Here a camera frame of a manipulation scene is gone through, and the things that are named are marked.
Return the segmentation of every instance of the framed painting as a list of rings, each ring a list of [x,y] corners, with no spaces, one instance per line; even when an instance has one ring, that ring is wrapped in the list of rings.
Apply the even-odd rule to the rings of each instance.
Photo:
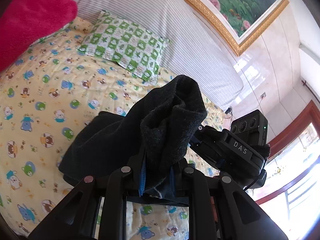
[[[241,55],[279,16],[288,0],[185,0]]]

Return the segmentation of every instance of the wall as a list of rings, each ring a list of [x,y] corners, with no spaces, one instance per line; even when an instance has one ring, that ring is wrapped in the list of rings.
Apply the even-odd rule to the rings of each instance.
[[[297,81],[293,89],[265,116],[268,119],[267,141],[281,133],[313,100],[320,109],[320,104],[312,93]]]
[[[301,76],[320,94],[320,28],[302,0],[290,0],[300,35]]]
[[[241,77],[244,88],[231,104],[239,118],[255,109],[268,113],[300,78],[300,37],[292,8],[288,5],[265,32],[237,57],[199,14],[202,25],[218,43]]]

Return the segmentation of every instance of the striped fabric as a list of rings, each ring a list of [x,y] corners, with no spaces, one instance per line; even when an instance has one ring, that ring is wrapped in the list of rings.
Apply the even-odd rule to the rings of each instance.
[[[101,10],[143,25],[170,39],[162,66],[195,79],[222,110],[243,87],[242,80],[183,0],[75,0],[78,16],[94,23]]]

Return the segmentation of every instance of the red window frame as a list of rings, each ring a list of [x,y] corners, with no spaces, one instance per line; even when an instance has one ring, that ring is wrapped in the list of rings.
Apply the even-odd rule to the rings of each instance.
[[[294,141],[310,123],[313,124],[318,135],[320,136],[320,111],[313,101],[310,101],[309,104],[305,107],[305,109],[303,109],[303,111],[298,115],[298,117],[294,119],[293,122],[289,124],[288,127],[285,128],[279,135],[277,135],[274,139],[272,139],[269,142],[270,144],[269,158],[272,158],[274,155],[276,155],[282,149],[284,149],[288,144]],[[256,203],[259,205],[263,204],[277,197],[281,193],[285,192],[290,187],[298,183],[301,179],[303,179],[317,163],[320,163],[320,155],[317,158],[317,160],[309,168],[303,171],[299,176],[294,178],[288,184],[284,185],[282,188],[257,200]],[[316,222],[314,228],[310,231],[308,236],[304,238],[304,240],[319,240],[319,239],[320,239],[320,220]]]

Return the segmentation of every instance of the camera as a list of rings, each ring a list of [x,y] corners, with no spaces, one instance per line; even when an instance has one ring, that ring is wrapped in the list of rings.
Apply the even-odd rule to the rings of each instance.
[[[248,145],[267,143],[268,120],[257,109],[231,123],[230,131]]]

